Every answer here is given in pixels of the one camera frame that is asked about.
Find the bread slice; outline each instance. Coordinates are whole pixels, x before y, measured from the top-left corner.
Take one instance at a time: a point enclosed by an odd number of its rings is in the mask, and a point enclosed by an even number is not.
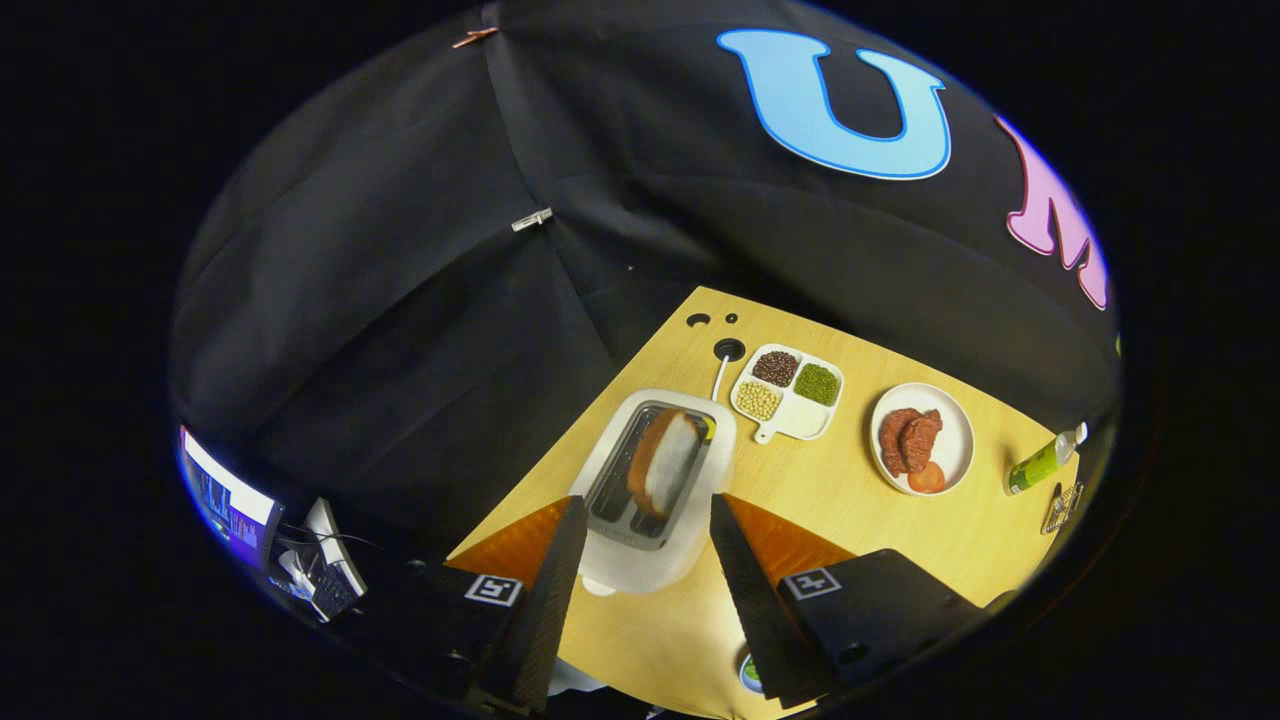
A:
[[[640,510],[662,520],[671,515],[699,442],[698,425],[684,410],[668,407],[649,423],[627,470],[627,491]]]

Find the spray bottle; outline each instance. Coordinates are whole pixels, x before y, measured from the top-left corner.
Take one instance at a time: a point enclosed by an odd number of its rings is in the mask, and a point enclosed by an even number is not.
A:
[[[1066,465],[1068,460],[1071,459],[1071,454],[1084,442],[1088,434],[1088,425],[1080,423],[1074,430],[1059,433],[1053,438],[1053,442],[1039,448],[1036,455],[1014,465],[1014,469],[1009,471],[1009,492],[1018,495],[1056,473],[1059,468]]]

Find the toaster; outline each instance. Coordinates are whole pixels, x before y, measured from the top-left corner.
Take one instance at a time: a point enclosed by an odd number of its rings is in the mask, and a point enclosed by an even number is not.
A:
[[[641,389],[613,414],[570,495],[588,509],[579,574],[588,591],[660,591],[707,544],[712,496],[728,487],[737,423],[728,407]]]

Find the computer monitor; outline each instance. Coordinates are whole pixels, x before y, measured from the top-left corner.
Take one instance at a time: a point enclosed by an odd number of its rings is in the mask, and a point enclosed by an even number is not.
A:
[[[284,506],[214,460],[186,427],[179,429],[179,437],[187,489],[205,523],[232,555],[265,570]]]

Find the sectioned plate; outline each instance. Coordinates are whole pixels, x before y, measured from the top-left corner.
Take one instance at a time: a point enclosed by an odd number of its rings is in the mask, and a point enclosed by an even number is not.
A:
[[[938,415],[942,418],[942,432],[938,433],[933,443],[933,452],[929,456],[929,460],[937,462],[938,468],[942,469],[942,474],[947,480],[946,487],[940,492],[916,492],[906,483],[906,473],[893,475],[884,468],[879,443],[881,423],[884,421],[886,415],[902,407],[914,407],[920,413],[937,409]],[[960,484],[960,480],[969,471],[969,465],[973,464],[973,425],[969,423],[969,415],[965,414],[964,407],[960,407],[960,404],[955,398],[931,384],[905,383],[884,392],[879,402],[876,404],[876,409],[872,410],[872,424],[868,432],[870,434],[872,450],[876,455],[876,466],[879,469],[881,475],[884,475],[884,479],[891,486],[908,495],[918,495],[920,497],[946,495]]]
[[[792,373],[791,380],[786,384],[786,387],[778,387],[751,374],[751,370],[755,369],[755,363],[760,359],[760,356],[765,352],[773,352],[776,350],[787,352],[800,361],[799,365],[796,365],[796,372]],[[836,380],[840,383],[840,389],[836,391],[836,400],[829,406],[796,393],[796,378],[800,377],[805,365],[817,365],[836,375]],[[760,418],[751,415],[737,404],[739,389],[749,382],[760,383],[781,398],[778,409],[773,411],[773,416],[768,420],[762,420]],[[796,439],[818,439],[822,437],[822,433],[827,432],[827,428],[831,427],[831,420],[836,416],[836,409],[840,407],[840,398],[844,393],[845,374],[840,372],[840,368],[827,363],[822,357],[815,357],[794,347],[769,342],[762,345],[756,348],[755,354],[751,355],[751,359],[742,368],[742,372],[739,374],[733,387],[730,388],[728,400],[733,406],[733,410],[737,410],[744,416],[760,424],[760,427],[755,430],[755,434],[751,437],[755,438],[755,442],[765,443],[773,439],[774,433],[791,436]]]

